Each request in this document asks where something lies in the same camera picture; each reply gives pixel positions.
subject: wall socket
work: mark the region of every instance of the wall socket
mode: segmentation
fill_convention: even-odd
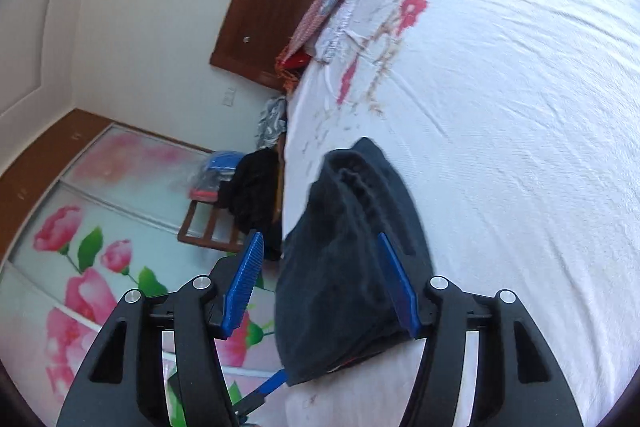
[[[235,97],[236,97],[236,88],[227,87],[225,91],[225,98],[222,99],[222,105],[227,105],[228,107],[232,107],[232,105],[234,105]]]

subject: white bed sheet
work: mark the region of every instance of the white bed sheet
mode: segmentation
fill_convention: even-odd
[[[360,0],[334,60],[293,95],[284,233],[322,156],[369,136],[414,197],[436,272],[516,291],[593,427],[640,364],[640,0],[427,0],[399,31],[402,1]],[[289,425],[397,426],[421,351],[293,387]]]

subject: flower stem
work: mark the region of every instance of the flower stem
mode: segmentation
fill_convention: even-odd
[[[69,263],[71,263],[71,266],[74,267],[74,270],[76,270],[80,275],[82,275],[82,272],[80,271],[80,269],[78,268],[78,266],[76,266],[74,264],[74,262],[71,260],[71,258],[68,255],[65,255],[66,260],[69,261]]]

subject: metal screw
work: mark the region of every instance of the metal screw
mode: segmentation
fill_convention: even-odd
[[[206,275],[201,275],[193,280],[193,287],[196,288],[196,290],[204,290],[204,288],[208,288],[209,286],[211,286],[211,279]]]
[[[444,290],[449,286],[449,281],[447,281],[444,277],[431,277],[430,280],[431,286],[436,288],[436,290]]]
[[[124,296],[124,299],[129,303],[133,304],[134,302],[138,302],[142,297],[142,293],[138,290],[129,290],[127,294]]]
[[[513,304],[516,301],[516,294],[509,290],[502,290],[500,292],[500,300],[507,304]]]

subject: bed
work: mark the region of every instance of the bed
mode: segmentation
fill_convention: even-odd
[[[640,0],[359,0],[289,103],[284,234],[322,156],[370,137],[414,197],[436,272],[513,289],[596,426],[640,364],[639,50]],[[407,343],[291,388],[289,425],[397,426],[421,353]]]

